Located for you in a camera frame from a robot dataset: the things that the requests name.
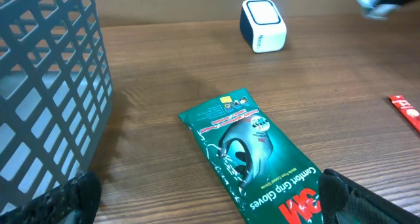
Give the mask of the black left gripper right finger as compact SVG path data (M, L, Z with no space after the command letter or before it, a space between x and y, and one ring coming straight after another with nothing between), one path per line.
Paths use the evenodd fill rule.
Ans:
M419 224L419 217L333 169L325 169L319 195L324 223Z

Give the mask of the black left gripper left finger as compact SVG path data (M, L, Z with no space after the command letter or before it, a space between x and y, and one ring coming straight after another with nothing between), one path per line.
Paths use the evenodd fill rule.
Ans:
M2 223L59 223L73 214L73 223L93 223L102 187L96 173L74 177L32 201L1 215Z

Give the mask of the green white gum pack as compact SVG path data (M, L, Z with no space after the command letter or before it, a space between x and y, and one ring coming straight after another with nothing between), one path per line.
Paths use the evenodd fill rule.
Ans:
M392 11L400 9L400 5L387 0L356 0L362 15L373 20L386 20Z

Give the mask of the green 3M gloves package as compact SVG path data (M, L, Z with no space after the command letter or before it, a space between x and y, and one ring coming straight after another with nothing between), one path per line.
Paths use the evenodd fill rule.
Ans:
M322 171L238 89L185 112L204 156L246 223L322 224Z

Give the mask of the red Nescafe stick sachet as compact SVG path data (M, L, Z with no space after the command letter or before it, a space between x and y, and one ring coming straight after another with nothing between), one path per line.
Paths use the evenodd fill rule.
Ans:
M419 111L410 104L403 95L392 95L388 97L393 106L405 117L411 126L419 133Z

